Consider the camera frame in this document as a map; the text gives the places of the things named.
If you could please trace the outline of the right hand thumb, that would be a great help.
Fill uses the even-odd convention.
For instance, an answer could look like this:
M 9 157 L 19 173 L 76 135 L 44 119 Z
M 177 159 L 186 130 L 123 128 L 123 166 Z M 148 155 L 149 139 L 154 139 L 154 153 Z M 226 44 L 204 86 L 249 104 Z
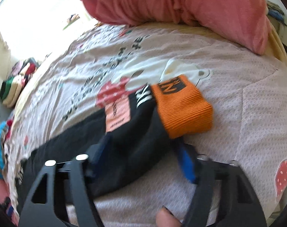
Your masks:
M 181 227 L 181 222 L 164 205 L 156 214 L 157 227 Z

